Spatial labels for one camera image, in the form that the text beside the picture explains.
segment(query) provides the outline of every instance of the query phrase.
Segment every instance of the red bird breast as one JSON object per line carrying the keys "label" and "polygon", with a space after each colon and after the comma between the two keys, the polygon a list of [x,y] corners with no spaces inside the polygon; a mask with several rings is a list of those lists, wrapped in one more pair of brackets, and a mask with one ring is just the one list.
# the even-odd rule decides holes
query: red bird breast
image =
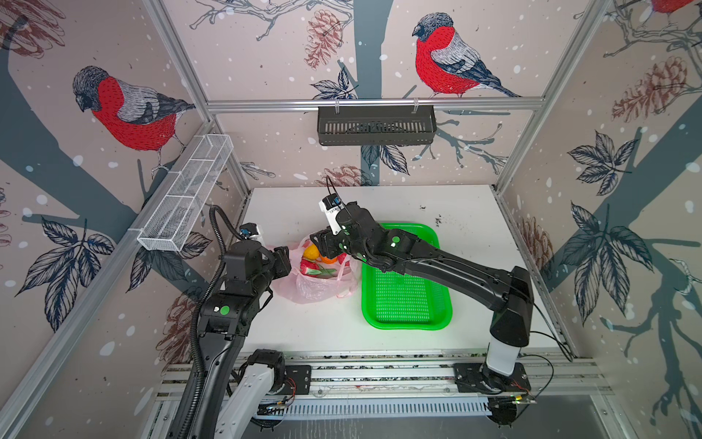
{"label": "red bird breast", "polygon": [[100,111],[93,111],[95,117],[122,145],[139,151],[160,149],[176,132],[176,114],[150,124],[130,124],[121,120],[117,113],[124,104],[124,94],[113,77],[103,80],[98,87]]}
{"label": "red bird breast", "polygon": [[455,32],[456,30],[452,27],[440,27],[425,43],[417,39],[417,74],[435,93],[461,95],[479,85],[477,81],[445,72],[432,59],[432,51],[446,48],[451,43]]}

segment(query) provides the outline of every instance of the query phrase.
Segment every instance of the bird wing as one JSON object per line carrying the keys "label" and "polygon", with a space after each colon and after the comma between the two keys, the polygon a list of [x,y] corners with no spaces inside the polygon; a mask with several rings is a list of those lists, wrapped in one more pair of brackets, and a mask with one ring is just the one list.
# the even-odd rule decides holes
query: bird wing
{"label": "bird wing", "polygon": [[459,76],[472,69],[475,63],[480,61],[480,54],[468,46],[458,35],[458,32],[453,33],[453,38],[448,46],[432,51],[431,56],[442,70]]}
{"label": "bird wing", "polygon": [[151,87],[133,86],[117,80],[124,95],[124,104],[117,112],[121,120],[135,125],[146,125],[157,120],[159,94]]}

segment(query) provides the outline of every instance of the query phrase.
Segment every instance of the pine cone illustration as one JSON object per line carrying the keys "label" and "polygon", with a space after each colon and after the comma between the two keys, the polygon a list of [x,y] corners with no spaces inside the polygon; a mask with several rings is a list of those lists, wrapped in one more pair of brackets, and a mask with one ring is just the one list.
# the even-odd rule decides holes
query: pine cone illustration
{"label": "pine cone illustration", "polygon": [[[202,292],[202,288],[196,289],[199,291],[195,294]],[[168,309],[165,337],[156,345],[156,350],[161,351],[159,359],[166,362],[164,371],[169,365],[190,361],[190,320],[194,308],[195,302],[181,294]]]}
{"label": "pine cone illustration", "polygon": [[317,11],[307,23],[307,57],[305,62],[313,69],[326,65],[336,49],[341,47],[341,22],[331,11]]}
{"label": "pine cone illustration", "polygon": [[681,94],[687,78],[687,64],[677,56],[655,64],[639,79],[636,85],[629,87],[620,101],[612,107],[612,120],[624,117],[624,122],[631,122],[639,116],[646,119],[649,114],[665,111],[670,102]]}
{"label": "pine cone illustration", "polygon": [[547,277],[551,276],[551,259],[553,258],[553,246],[548,233],[543,231],[540,225],[536,224],[536,218],[531,217],[531,221],[524,221],[519,224],[519,232],[526,242],[529,253],[534,258],[536,267]]}
{"label": "pine cone illustration", "polygon": [[61,37],[65,32],[57,18],[66,18],[66,15],[47,0],[0,0],[0,35],[7,35],[21,17],[27,23],[15,33],[9,50],[41,58],[54,44],[64,46]]}
{"label": "pine cone illustration", "polygon": [[325,187],[327,176],[335,186],[368,186],[371,184],[368,174],[349,164],[341,165],[341,168],[325,169],[322,179],[315,180],[314,184]]}

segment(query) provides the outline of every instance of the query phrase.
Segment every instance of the gray floor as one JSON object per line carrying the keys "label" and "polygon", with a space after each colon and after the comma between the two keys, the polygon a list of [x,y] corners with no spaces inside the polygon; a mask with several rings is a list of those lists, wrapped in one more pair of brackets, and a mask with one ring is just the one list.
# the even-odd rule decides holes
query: gray floor
{"label": "gray floor", "polygon": [[421,417],[284,421],[275,431],[249,424],[243,439],[605,439],[588,396],[544,396],[513,428],[486,417]]}

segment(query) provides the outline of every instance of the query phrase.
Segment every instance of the green plastic tray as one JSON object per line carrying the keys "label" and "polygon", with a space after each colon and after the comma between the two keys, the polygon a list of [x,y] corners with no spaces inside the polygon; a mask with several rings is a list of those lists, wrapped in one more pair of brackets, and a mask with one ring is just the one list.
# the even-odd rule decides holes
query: green plastic tray
{"label": "green plastic tray", "polygon": [[[439,247],[436,232],[428,225],[383,223],[402,229]],[[449,289],[436,282],[397,273],[383,273],[363,265],[361,307],[366,321],[378,329],[445,328],[453,316]]]}

